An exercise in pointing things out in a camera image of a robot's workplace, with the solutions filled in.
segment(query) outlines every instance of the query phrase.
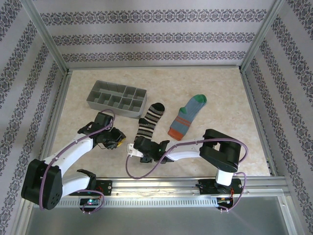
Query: orange stripe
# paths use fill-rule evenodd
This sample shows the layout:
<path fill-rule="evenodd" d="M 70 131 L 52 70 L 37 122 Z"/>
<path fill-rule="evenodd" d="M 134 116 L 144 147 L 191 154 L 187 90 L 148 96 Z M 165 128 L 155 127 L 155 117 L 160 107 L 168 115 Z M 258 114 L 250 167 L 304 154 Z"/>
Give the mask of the orange stripe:
<path fill-rule="evenodd" d="M 183 118 L 181 118 L 181 117 L 179 117 L 179 116 L 177 116 L 177 118 L 179 118 L 180 120 L 182 120 L 182 121 L 188 123 L 189 125 L 191 124 L 191 122 L 187 121 L 186 119 L 183 119 Z"/>
<path fill-rule="evenodd" d="M 185 123 L 185 122 L 182 122 L 182 121 L 180 121 L 179 119 L 175 119 L 175 121 L 177 121 L 177 122 L 179 122 L 180 124 L 183 124 L 183 125 L 185 125 L 185 126 L 190 126 L 189 124 L 187 124 L 187 123 Z"/>

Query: cable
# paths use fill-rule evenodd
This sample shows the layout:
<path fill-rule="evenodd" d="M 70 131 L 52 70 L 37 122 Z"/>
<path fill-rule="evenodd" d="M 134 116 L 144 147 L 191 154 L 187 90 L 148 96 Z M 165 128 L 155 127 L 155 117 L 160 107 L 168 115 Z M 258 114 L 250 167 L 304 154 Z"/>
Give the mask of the cable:
<path fill-rule="evenodd" d="M 96 208 L 94 209 L 93 211 L 90 211 L 88 212 L 88 214 L 93 214 L 95 212 L 97 212 L 98 210 L 100 210 L 100 208 L 104 205 L 104 194 L 102 192 L 99 192 L 99 191 L 96 191 L 96 190 L 87 190 L 87 189 L 82 189 L 82 190 L 78 190 L 76 192 L 94 192 L 94 193 L 98 193 L 100 194 L 100 198 L 102 198 L 102 202 L 101 204 Z M 84 204 L 83 207 L 82 207 L 82 211 L 83 213 L 85 214 L 86 211 L 84 210 L 85 206 L 87 206 L 88 204 Z"/>
<path fill-rule="evenodd" d="M 111 110 L 111 109 L 105 109 L 105 110 L 102 110 L 101 113 L 103 112 L 111 112 L 113 114 L 113 119 L 112 121 L 105 127 L 101 128 L 100 130 L 97 130 L 95 132 L 92 132 L 88 135 L 85 135 L 81 138 L 79 138 L 78 140 L 70 143 L 68 146 L 66 146 L 64 149 L 62 149 L 52 160 L 51 162 L 49 163 L 49 165 L 47 166 L 47 168 L 45 169 L 45 173 L 44 173 L 44 176 L 43 176 L 43 179 L 41 181 L 41 185 L 40 185 L 40 193 L 39 193 L 39 208 L 40 210 L 44 210 L 44 207 L 43 207 L 43 196 L 44 196 L 44 187 L 45 187 L 45 180 L 47 178 L 47 173 L 49 171 L 49 169 L 51 168 L 51 166 L 59 159 L 59 157 L 64 154 L 69 148 L 71 148 L 73 145 L 79 143 L 80 141 L 92 136 L 92 135 L 95 135 L 95 134 L 98 134 L 99 132 L 102 132 L 104 130 L 107 130 L 107 129 L 110 129 L 112 126 L 113 126 L 113 123 L 115 121 L 115 113 Z"/>
<path fill-rule="evenodd" d="M 224 207 L 224 206 L 220 206 L 220 205 L 219 205 L 220 208 L 223 208 L 223 209 L 224 209 L 224 210 L 221 209 L 221 213 L 222 213 L 223 211 L 224 211 L 224 212 L 229 212 L 229 211 L 231 211 L 232 209 L 234 209 L 235 206 L 239 203 L 241 197 L 243 196 L 243 193 L 244 193 L 244 190 L 245 190 L 245 187 L 246 187 L 246 174 L 243 173 L 243 172 L 237 172 L 237 173 L 235 173 L 234 175 L 238 175 L 238 174 L 243 174 L 243 175 L 244 175 L 244 178 L 245 178 L 245 184 L 243 185 L 243 190 L 241 191 L 241 193 L 240 193 L 240 195 L 239 195 L 237 201 L 233 204 L 233 206 L 232 206 L 231 208 L 227 208 L 227 207 Z"/>
<path fill-rule="evenodd" d="M 128 171 L 128 160 L 131 157 L 130 155 L 127 156 L 126 158 L 126 163 L 125 163 L 125 169 L 126 169 L 126 173 L 128 174 L 129 177 L 133 178 L 134 180 L 140 180 L 143 179 L 145 177 L 147 177 L 148 175 L 150 175 L 162 162 L 162 160 L 165 158 L 165 156 L 167 154 L 169 154 L 174 148 L 177 148 L 179 146 L 185 146 L 185 145 L 191 145 L 191 144 L 198 144 L 198 143 L 205 143 L 205 142 L 221 142 L 221 141 L 227 141 L 227 142 L 234 142 L 234 143 L 238 143 L 240 144 L 242 147 L 245 148 L 246 152 L 243 156 L 243 158 L 241 158 L 239 160 L 239 163 L 241 163 L 244 159 L 246 159 L 247 155 L 248 155 L 248 147 L 242 143 L 239 140 L 236 139 L 230 139 L 230 138 L 217 138 L 217 139 L 207 139 L 207 140 L 201 140 L 201 141 L 191 141 L 191 142 L 185 142 L 185 143 L 177 143 L 176 145 L 173 145 L 172 147 L 170 147 L 164 154 L 163 156 L 160 158 L 160 160 L 158 161 L 158 163 L 152 168 L 152 170 L 150 170 L 147 174 L 140 176 L 140 177 L 135 177 L 132 176 L 129 171 Z"/>

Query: wall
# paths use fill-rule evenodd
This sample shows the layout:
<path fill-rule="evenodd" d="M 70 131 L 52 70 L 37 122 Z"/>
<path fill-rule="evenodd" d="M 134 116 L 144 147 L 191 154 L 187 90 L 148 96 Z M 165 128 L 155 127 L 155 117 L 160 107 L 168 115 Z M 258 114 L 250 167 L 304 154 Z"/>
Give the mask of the wall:
<path fill-rule="evenodd" d="M 62 73 L 18 0 L 0 0 L 0 235 L 10 234 Z"/>
<path fill-rule="evenodd" d="M 36 0 L 70 68 L 240 65 L 274 0 Z"/>
<path fill-rule="evenodd" d="M 313 234 L 313 1 L 284 3 L 246 70 L 279 175 Z"/>

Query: enclosure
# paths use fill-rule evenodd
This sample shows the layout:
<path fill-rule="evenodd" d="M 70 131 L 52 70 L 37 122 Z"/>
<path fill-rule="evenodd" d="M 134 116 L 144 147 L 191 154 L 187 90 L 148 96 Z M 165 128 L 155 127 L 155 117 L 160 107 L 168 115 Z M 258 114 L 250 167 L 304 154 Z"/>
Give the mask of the enclosure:
<path fill-rule="evenodd" d="M 57 224 L 59 234 L 79 234 L 90 224 L 103 231 L 119 213 L 125 215 L 120 217 L 124 227 L 113 225 L 107 232 L 207 234 L 211 229 L 227 234 L 242 228 L 243 234 L 313 234 L 312 0 L 0 4 L 1 234 L 48 234 Z M 97 81 L 120 87 L 105 94 L 94 88 Z M 112 151 L 94 148 L 67 172 L 83 168 L 113 180 L 112 196 L 97 222 L 79 214 L 75 197 L 45 212 L 21 198 L 29 162 L 57 152 L 93 121 L 98 111 L 90 102 L 134 115 L 145 102 L 143 115 L 151 104 L 162 103 L 165 112 L 152 138 L 161 142 L 171 139 L 167 132 L 178 109 L 195 94 L 204 94 L 207 104 L 184 140 L 212 128 L 250 150 L 239 166 L 248 175 L 243 199 L 234 214 L 221 215 L 231 226 L 210 228 L 211 223 L 196 219 L 207 215 L 215 221 L 220 214 L 214 208 L 118 204 L 158 198 L 159 203 L 188 207 L 185 203 L 194 203 L 199 194 L 191 186 L 216 175 L 216 168 L 203 159 L 184 159 L 161 165 L 151 178 L 129 179 L 126 146 L 134 142 L 138 119 L 123 116 L 117 116 L 114 126 L 126 135 L 124 143 Z M 153 166 L 130 159 L 136 176 Z M 182 216 L 187 212 L 190 217 Z M 127 220 L 129 214 L 135 215 L 133 220 Z M 156 214 L 160 219 L 155 227 L 133 225 L 136 218 L 153 220 Z M 89 225 L 81 226 L 83 221 Z M 158 231 L 160 224 L 164 227 Z"/>

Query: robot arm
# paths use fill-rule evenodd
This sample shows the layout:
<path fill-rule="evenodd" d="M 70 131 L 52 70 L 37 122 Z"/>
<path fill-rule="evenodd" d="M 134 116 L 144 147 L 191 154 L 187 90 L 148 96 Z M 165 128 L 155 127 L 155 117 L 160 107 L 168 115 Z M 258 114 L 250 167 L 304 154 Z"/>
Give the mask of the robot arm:
<path fill-rule="evenodd" d="M 40 187 L 44 172 L 61 151 L 63 153 L 58 161 L 54 162 L 47 171 L 43 191 L 43 207 L 50 210 L 58 204 L 62 197 L 68 194 L 82 189 L 94 190 L 96 185 L 95 174 L 83 169 L 69 176 L 64 176 L 64 174 L 80 157 L 98 144 L 103 144 L 107 149 L 114 149 L 123 142 L 126 136 L 112 126 L 107 130 L 78 141 L 90 133 L 103 129 L 111 122 L 112 116 L 99 112 L 95 121 L 81 128 L 76 137 L 70 142 L 70 144 L 73 142 L 76 142 L 76 144 L 73 144 L 71 147 L 69 147 L 70 144 L 66 145 L 43 161 L 33 160 L 27 168 L 22 188 L 22 198 L 39 204 Z"/>
<path fill-rule="evenodd" d="M 205 142 L 208 139 L 232 139 L 236 142 Z M 241 145 L 236 139 L 213 129 L 206 130 L 203 138 L 188 141 L 162 141 L 160 144 L 140 136 L 134 144 L 128 145 L 127 151 L 130 156 L 144 159 L 141 162 L 147 163 L 152 162 L 152 160 L 158 162 L 173 146 L 177 146 L 177 148 L 165 156 L 162 164 L 184 158 L 204 158 L 218 169 L 216 183 L 223 186 L 231 184 L 233 173 L 238 170 Z"/>

